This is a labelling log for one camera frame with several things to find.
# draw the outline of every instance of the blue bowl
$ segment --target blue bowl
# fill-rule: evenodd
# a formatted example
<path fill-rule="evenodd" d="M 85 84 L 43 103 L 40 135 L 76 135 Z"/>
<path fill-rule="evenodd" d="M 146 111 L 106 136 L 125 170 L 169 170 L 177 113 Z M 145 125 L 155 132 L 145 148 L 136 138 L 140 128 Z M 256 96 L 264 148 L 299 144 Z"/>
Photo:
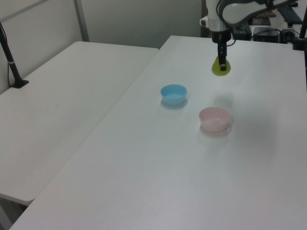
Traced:
<path fill-rule="evenodd" d="M 187 89 L 182 85 L 167 85 L 161 89 L 162 100 L 168 105 L 179 105 L 186 100 Z"/>

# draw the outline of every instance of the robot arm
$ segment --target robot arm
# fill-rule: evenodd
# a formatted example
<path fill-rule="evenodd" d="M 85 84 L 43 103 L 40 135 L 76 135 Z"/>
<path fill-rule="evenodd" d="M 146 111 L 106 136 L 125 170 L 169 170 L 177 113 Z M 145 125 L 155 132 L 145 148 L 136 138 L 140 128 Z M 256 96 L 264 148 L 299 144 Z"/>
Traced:
<path fill-rule="evenodd" d="M 231 27 L 295 1 L 297 0 L 206 0 L 209 30 L 212 41 L 217 43 L 221 70 L 226 70 L 226 42 L 231 39 Z"/>

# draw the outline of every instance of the white wall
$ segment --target white wall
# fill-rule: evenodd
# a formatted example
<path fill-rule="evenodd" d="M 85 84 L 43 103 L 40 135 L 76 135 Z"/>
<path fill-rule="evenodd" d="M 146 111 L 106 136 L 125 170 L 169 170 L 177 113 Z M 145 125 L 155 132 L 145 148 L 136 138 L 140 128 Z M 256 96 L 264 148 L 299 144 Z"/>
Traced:
<path fill-rule="evenodd" d="M 170 35 L 200 36 L 201 0 L 82 0 L 91 42 L 160 48 Z"/>
<path fill-rule="evenodd" d="M 22 78 L 82 40 L 73 0 L 48 0 L 2 25 Z M 7 89 L 7 60 L 0 48 L 0 93 Z"/>

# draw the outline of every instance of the black stand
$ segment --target black stand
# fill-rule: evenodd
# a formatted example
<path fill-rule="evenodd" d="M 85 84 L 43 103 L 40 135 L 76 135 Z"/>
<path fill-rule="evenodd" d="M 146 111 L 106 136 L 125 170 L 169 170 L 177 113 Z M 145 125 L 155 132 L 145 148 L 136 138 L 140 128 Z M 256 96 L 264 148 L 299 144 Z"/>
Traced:
<path fill-rule="evenodd" d="M 12 73 L 13 73 L 14 78 L 15 78 L 15 84 L 12 85 L 11 87 L 20 89 L 21 87 L 23 87 L 24 85 L 29 83 L 29 81 L 23 80 L 20 77 L 18 69 L 17 69 L 16 64 L 15 64 L 15 61 L 12 57 L 8 42 L 7 42 L 6 37 L 4 35 L 4 31 L 2 30 L 2 27 L 0 28 L 0 42 L 1 42 L 1 45 L 2 45 L 2 48 L 3 48 L 3 51 L 5 53 L 6 59 L 8 61 L 8 64 L 10 65 Z"/>
<path fill-rule="evenodd" d="M 307 39 L 305 38 L 306 35 L 306 29 L 307 29 L 307 7 L 305 10 L 305 15 L 303 19 L 303 24 L 301 28 L 301 32 L 299 34 L 298 38 L 295 38 L 293 42 L 293 49 L 294 50 L 302 50 L 302 51 L 307 51 L 306 50 L 306 44 L 307 44 Z"/>

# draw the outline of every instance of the white tabletop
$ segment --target white tabletop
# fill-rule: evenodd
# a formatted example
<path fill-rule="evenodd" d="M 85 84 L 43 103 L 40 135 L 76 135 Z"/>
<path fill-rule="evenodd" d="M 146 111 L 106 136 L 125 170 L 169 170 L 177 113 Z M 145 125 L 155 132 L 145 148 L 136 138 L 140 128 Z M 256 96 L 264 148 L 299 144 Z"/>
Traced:
<path fill-rule="evenodd" d="M 0 95 L 0 197 L 37 197 L 157 49 L 77 42 Z"/>
<path fill-rule="evenodd" d="M 12 230 L 304 229 L 304 53 L 237 41 L 224 77 L 216 54 L 211 39 L 170 37 Z M 171 83 L 185 106 L 161 103 Z M 200 129 L 209 106 L 231 113 L 226 131 Z"/>

